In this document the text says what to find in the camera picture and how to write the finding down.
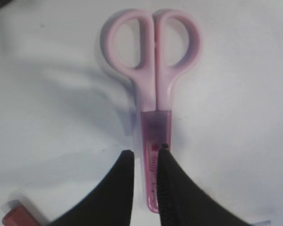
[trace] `white surface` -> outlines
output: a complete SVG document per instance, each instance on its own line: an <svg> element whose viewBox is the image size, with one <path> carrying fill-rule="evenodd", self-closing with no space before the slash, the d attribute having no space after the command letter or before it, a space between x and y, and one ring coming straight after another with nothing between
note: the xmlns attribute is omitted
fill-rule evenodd
<svg viewBox="0 0 283 226"><path fill-rule="evenodd" d="M283 226L283 0L18 0L0 11L0 222L15 198L55 219L130 148L132 225L159 225L143 195L132 87L101 70L100 30L126 8L178 8L199 22L202 60L175 89L172 152L230 211ZM121 56L134 56L130 27Z"/></svg>

